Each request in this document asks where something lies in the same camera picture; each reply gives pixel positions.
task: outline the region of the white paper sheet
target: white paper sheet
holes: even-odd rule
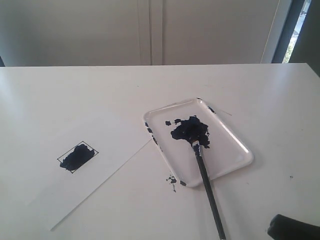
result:
[[[125,119],[100,115],[63,130],[1,174],[51,230],[149,140]],[[74,173],[61,168],[57,158],[81,141],[98,154]]]

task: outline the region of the white table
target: white table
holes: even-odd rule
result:
[[[227,239],[271,239],[277,213],[320,225],[320,79],[306,64],[0,68],[0,164],[87,111],[148,134],[145,112],[194,97],[255,156],[214,181]],[[0,178],[0,239],[218,239],[204,187],[173,192],[169,175],[150,141],[53,231]]]

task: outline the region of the brush handle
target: brush handle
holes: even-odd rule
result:
[[[194,153],[195,153],[196,161],[198,162],[198,165],[199,165],[199,169],[200,169],[200,173],[201,173],[201,176],[202,176],[203,184],[204,184],[205,191],[206,191],[206,194],[207,194],[208,199],[209,199],[210,207],[211,207],[211,210],[212,210],[212,214],[213,214],[213,218],[214,218],[214,221],[215,221],[216,228],[217,228],[218,233],[219,233],[219,237],[220,237],[221,240],[225,240],[226,239],[226,235],[225,235],[224,227],[222,225],[221,218],[220,218],[220,215],[219,215],[219,211],[218,211],[218,208],[217,208],[217,204],[216,204],[216,201],[215,201],[215,197],[214,197],[214,194],[212,192],[212,188],[211,188],[211,185],[210,185],[210,179],[209,179],[208,174],[207,174],[206,166],[205,166],[204,160],[203,160],[203,158],[201,156],[200,145],[197,143],[197,144],[193,145],[192,148],[193,148]]]

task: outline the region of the white plastic tray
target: white plastic tray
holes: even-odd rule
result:
[[[171,131],[180,124],[174,123],[176,119],[187,120],[194,115],[208,125],[210,148],[202,147],[202,154],[211,180],[252,163],[252,152],[202,99],[189,99],[149,111],[143,117],[145,125],[175,178],[182,184],[195,187],[202,183],[202,178],[191,145],[186,140],[173,139]]]

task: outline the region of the paint palette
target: paint palette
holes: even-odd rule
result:
[[[191,144],[177,139],[175,132],[192,119],[197,118],[196,121],[207,126],[203,137],[209,144],[201,150],[211,180],[247,166],[254,159],[246,145],[202,99],[189,99],[149,111],[143,118],[172,173],[187,187],[198,186],[203,181]]]

